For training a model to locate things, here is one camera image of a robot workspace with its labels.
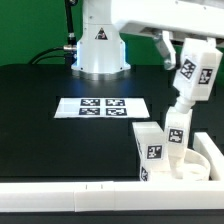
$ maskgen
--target warning label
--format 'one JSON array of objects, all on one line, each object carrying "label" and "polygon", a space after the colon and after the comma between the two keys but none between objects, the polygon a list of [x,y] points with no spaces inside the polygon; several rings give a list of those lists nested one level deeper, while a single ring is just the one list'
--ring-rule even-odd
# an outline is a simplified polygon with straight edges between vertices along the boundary
[{"label": "warning label", "polygon": [[96,39],[96,40],[108,40],[108,39],[107,39],[107,35],[106,35],[106,33],[104,32],[104,29],[103,29],[103,28],[100,29],[100,31],[99,31],[99,33],[97,34],[97,36],[96,36],[95,39]]}]

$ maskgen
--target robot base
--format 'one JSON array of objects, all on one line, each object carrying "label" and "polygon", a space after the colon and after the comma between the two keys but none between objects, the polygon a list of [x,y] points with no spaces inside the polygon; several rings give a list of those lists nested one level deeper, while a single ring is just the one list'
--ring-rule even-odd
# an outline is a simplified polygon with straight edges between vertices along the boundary
[{"label": "robot base", "polygon": [[101,74],[72,70],[72,74],[78,78],[98,81],[98,80],[115,80],[120,78],[126,78],[130,76],[131,73],[130,73],[130,70],[122,70],[116,73],[101,73]]}]

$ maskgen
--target marker on block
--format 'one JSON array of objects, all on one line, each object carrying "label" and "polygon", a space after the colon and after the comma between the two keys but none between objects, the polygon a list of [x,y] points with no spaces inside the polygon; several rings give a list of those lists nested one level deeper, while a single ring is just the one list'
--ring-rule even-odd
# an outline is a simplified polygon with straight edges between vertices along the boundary
[{"label": "marker on block", "polygon": [[140,179],[151,180],[152,173],[170,172],[163,130],[156,122],[134,122],[135,138],[141,160]]},{"label": "marker on block", "polygon": [[171,168],[180,168],[184,163],[191,117],[192,110],[187,114],[182,114],[174,107],[170,107],[166,114],[164,132]]}]

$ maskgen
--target white cube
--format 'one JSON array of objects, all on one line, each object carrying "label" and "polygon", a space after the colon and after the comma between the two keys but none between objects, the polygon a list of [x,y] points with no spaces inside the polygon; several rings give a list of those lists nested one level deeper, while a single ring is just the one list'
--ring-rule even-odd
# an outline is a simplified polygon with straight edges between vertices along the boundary
[{"label": "white cube", "polygon": [[141,163],[147,171],[170,171],[165,136],[157,122],[134,122]]}]

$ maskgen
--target cable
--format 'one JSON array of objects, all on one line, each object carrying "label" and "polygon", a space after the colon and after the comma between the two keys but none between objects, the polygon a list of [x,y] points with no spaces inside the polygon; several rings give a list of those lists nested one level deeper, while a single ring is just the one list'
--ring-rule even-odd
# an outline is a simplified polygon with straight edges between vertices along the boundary
[{"label": "cable", "polygon": [[38,58],[40,58],[41,56],[45,55],[45,54],[48,54],[48,53],[51,53],[51,52],[54,52],[54,51],[62,51],[64,50],[63,47],[55,47],[55,48],[50,48],[46,51],[43,51],[39,54],[37,54],[35,57],[33,57],[29,62],[28,64],[33,64]]},{"label": "cable", "polygon": [[46,56],[46,57],[42,57],[37,59],[33,64],[38,64],[38,62],[48,59],[48,58],[64,58],[64,56],[60,56],[60,55],[51,55],[51,56]]}]

